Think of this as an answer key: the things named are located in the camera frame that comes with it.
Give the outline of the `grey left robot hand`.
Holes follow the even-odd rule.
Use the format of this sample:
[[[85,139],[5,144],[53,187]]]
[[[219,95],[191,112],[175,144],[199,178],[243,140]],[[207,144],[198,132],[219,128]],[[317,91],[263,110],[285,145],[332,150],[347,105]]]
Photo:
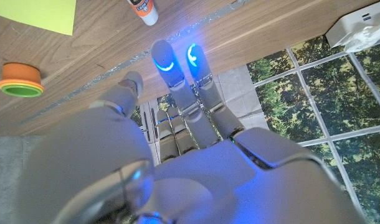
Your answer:
[[[160,163],[131,119],[143,88],[129,72],[61,121],[29,154],[14,204],[18,223],[365,223],[324,162],[224,104],[202,48],[151,56],[176,108],[158,113]]]

